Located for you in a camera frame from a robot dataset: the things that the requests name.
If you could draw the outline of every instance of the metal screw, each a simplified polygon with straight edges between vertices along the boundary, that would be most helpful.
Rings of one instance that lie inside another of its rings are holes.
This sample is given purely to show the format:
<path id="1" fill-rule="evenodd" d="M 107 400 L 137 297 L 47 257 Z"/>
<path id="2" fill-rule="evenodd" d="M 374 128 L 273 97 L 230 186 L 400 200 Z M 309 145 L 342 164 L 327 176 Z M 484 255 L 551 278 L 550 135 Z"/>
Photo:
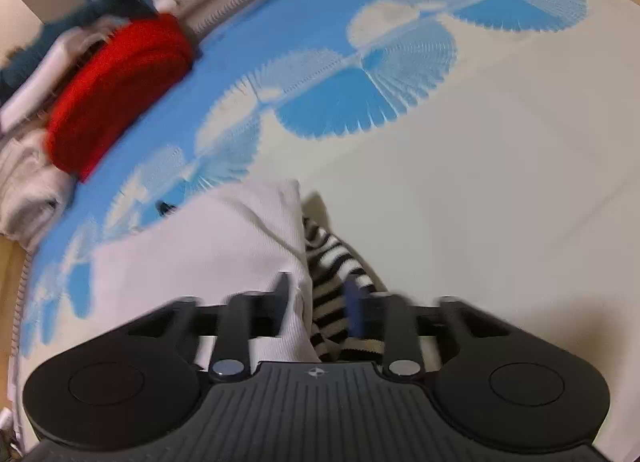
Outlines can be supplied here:
<path id="1" fill-rule="evenodd" d="M 244 370 L 244 364 L 237 359 L 220 359 L 211 369 L 220 377 L 236 376 Z"/>
<path id="2" fill-rule="evenodd" d="M 420 371 L 420 365 L 409 359 L 398 359 L 389 365 L 389 371 L 396 376 L 414 376 Z"/>

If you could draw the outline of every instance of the white towel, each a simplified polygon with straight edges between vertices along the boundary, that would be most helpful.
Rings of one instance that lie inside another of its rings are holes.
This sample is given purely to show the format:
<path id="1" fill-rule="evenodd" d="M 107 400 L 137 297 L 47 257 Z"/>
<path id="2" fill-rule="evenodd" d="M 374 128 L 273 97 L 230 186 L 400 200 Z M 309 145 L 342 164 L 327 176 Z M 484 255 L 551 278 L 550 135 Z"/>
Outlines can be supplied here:
<path id="1" fill-rule="evenodd" d="M 49 164 L 7 194 L 0 203 L 0 229 L 33 252 L 64 212 L 75 180 Z"/>
<path id="2" fill-rule="evenodd" d="M 292 281 L 281 337 L 252 340 L 252 365 L 317 363 L 296 181 L 211 189 L 142 233 L 98 246 L 93 319 L 111 328 L 181 296 L 221 304 L 238 292 L 271 290 L 280 272 Z"/>
<path id="3" fill-rule="evenodd" d="M 0 151 L 0 233 L 34 251 L 62 214 L 74 180 L 49 163 L 44 130 L 12 138 Z"/>

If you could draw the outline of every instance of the red cloth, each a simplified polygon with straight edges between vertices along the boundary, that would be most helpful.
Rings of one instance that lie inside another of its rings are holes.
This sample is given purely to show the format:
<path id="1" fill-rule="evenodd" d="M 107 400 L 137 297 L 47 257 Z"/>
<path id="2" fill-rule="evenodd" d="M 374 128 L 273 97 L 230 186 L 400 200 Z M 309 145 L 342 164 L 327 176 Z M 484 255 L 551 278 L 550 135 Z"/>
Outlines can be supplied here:
<path id="1" fill-rule="evenodd" d="M 45 140 L 52 163 L 84 182 L 120 135 L 187 74 L 194 55 L 170 14 L 118 31 L 58 98 Z"/>

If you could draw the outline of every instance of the logo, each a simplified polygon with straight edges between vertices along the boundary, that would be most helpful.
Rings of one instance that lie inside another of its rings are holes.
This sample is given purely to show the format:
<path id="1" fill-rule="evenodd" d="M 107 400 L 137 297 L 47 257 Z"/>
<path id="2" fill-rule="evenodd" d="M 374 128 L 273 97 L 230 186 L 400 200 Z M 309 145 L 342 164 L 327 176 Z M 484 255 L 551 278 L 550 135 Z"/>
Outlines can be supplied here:
<path id="1" fill-rule="evenodd" d="M 328 373 L 327 371 L 323 370 L 319 366 L 314 366 L 311 370 L 306 372 L 306 374 L 309 374 L 311 377 L 315 379 L 317 379 L 318 377 L 322 377 L 327 373 Z"/>

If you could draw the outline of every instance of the ribbed black surface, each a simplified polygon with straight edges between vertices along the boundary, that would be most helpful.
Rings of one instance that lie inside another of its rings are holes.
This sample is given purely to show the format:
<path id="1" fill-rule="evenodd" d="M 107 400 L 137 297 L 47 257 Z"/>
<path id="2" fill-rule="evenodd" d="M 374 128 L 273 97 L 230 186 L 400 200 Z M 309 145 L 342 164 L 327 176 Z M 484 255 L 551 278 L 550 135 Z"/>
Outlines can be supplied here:
<path id="1" fill-rule="evenodd" d="M 317 374 L 315 368 L 325 373 Z M 183 426 L 150 444 L 94 454 L 47 441 L 25 460 L 601 462 L 604 458 L 588 446 L 518 455 L 479 445 L 444 422 L 418 386 L 386 381 L 370 363 L 327 367 L 263 363 L 247 381 L 215 386 Z"/>

